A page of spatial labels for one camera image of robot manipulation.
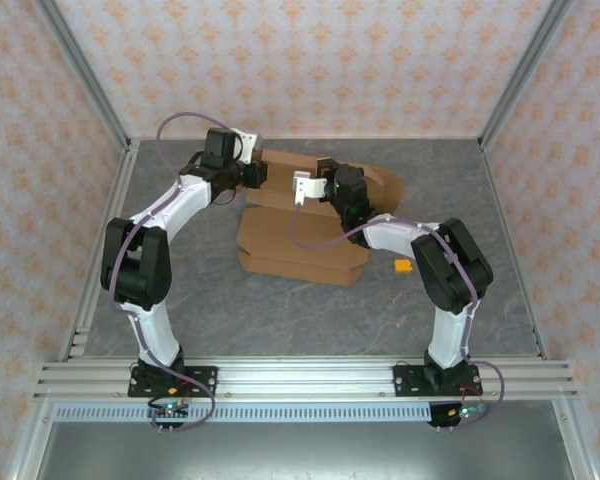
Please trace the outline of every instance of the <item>gray marble floor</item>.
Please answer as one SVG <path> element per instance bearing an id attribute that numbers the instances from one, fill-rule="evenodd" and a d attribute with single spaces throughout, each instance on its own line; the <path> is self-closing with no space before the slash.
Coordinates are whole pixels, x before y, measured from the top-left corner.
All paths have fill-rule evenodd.
<path id="1" fill-rule="evenodd" d="M 267 140 L 265 146 L 382 165 L 405 182 L 397 216 L 458 217 L 491 263 L 495 280 L 480 306 L 470 348 L 477 355 L 538 353 L 478 145 L 469 140 Z M 166 142 L 176 169 L 202 147 Z M 151 204 L 171 184 L 151 141 L 140 144 L 123 216 Z M 395 255 L 373 251 L 353 286 L 306 283 L 244 272 L 236 235 L 244 194 L 196 215 L 171 244 L 167 297 L 174 334 L 194 355 L 421 355 L 433 331 L 433 304 L 419 275 L 397 275 Z M 128 320 L 101 295 L 87 355 L 136 355 Z"/>

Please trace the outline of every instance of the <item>pink patterned wall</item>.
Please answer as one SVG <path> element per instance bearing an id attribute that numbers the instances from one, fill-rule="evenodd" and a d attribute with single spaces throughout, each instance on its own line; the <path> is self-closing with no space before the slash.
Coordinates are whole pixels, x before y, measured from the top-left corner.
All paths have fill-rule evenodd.
<path id="1" fill-rule="evenodd" d="M 538 320 L 600 451 L 600 0 L 575 0 L 488 152 Z"/>
<path id="2" fill-rule="evenodd" d="M 33 1 L 0 1 L 0 479 L 72 325 L 118 156 Z"/>
<path id="3" fill-rule="evenodd" d="M 551 1 L 58 3 L 132 137 L 476 138 Z"/>

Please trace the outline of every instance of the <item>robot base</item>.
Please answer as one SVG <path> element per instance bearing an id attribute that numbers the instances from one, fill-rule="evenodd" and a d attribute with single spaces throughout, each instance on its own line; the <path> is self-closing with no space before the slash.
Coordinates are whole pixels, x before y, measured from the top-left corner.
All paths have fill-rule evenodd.
<path id="1" fill-rule="evenodd" d="M 218 367 L 185 366 L 181 348 L 169 368 L 199 381 L 215 395 L 218 383 Z M 199 388 L 189 384 L 185 385 L 185 382 L 179 378 L 142 360 L 138 360 L 138 364 L 131 369 L 127 395 L 132 398 L 207 397 L 207 394 Z"/>
<path id="2" fill-rule="evenodd" d="M 424 354 L 424 365 L 396 365 L 393 367 L 393 385 L 396 397 L 461 397 L 462 386 L 473 387 L 482 394 L 480 372 L 464 360 L 454 367 L 442 369 Z M 476 396 L 470 388 L 465 396 Z"/>

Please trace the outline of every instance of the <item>black joint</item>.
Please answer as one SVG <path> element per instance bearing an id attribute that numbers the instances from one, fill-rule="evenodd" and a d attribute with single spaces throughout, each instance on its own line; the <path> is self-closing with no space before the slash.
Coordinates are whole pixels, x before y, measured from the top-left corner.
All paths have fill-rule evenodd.
<path id="1" fill-rule="evenodd" d="M 469 385 L 482 394 L 481 381 L 474 381 L 476 377 L 480 378 L 478 367 L 469 365 L 466 360 L 460 361 L 453 367 L 442 368 L 431 358 L 429 351 L 426 351 L 423 374 L 436 395 L 457 395 L 461 392 L 462 385 Z"/>
<path id="2" fill-rule="evenodd" d="M 211 185 L 212 202 L 225 190 L 235 190 L 238 186 L 260 188 L 267 180 L 265 163 L 253 161 L 244 164 L 235 159 L 237 138 L 238 134 L 232 130 L 210 128 L 204 150 L 195 153 L 180 170 L 180 175 L 194 175 L 208 182 Z"/>
<path id="3" fill-rule="evenodd" d="M 179 348 L 170 370 L 185 377 L 191 377 L 207 387 L 215 395 L 218 385 L 218 367 L 185 365 L 182 347 Z M 142 359 L 131 370 L 131 380 L 127 395 L 132 398 L 151 398 L 149 405 L 162 398 L 201 398 L 207 394 L 200 388 L 175 377 L 160 367 L 150 365 Z"/>
<path id="4" fill-rule="evenodd" d="M 329 202 L 335 208 L 345 232 L 364 225 L 378 214 L 369 202 L 362 168 L 326 158 L 318 160 L 318 178 L 327 179 L 325 196 L 320 202 Z M 349 241 L 369 248 L 363 232 L 351 235 Z"/>
<path id="5" fill-rule="evenodd" d="M 200 166 L 220 171 L 235 163 L 235 145 L 238 134 L 227 128 L 210 128 L 200 156 Z"/>
<path id="6" fill-rule="evenodd" d="M 452 218 L 440 224 L 438 233 L 457 256 L 478 298 L 484 297 L 493 282 L 493 270 L 467 227 Z M 417 238 L 411 246 L 431 301 L 444 311 L 459 314 L 471 302 L 471 292 L 444 248 L 431 234 Z"/>
<path id="7" fill-rule="evenodd" d="M 113 268 L 134 224 L 131 220 L 114 218 L 105 231 L 100 285 L 105 290 L 111 286 Z M 131 258 L 130 251 L 141 249 L 140 258 Z M 130 302 L 145 310 L 160 303 L 171 286 L 171 262 L 167 232 L 160 227 L 141 227 L 127 251 L 124 252 L 115 285 L 114 299 L 118 303 Z"/>

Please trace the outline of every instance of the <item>small orange object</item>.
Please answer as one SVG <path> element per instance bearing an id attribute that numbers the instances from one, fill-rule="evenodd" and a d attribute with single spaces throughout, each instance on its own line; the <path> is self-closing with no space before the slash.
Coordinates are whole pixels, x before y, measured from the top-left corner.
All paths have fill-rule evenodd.
<path id="1" fill-rule="evenodd" d="M 413 270 L 411 260 L 408 258 L 399 258 L 393 262 L 393 265 L 396 269 L 396 273 L 409 273 Z"/>

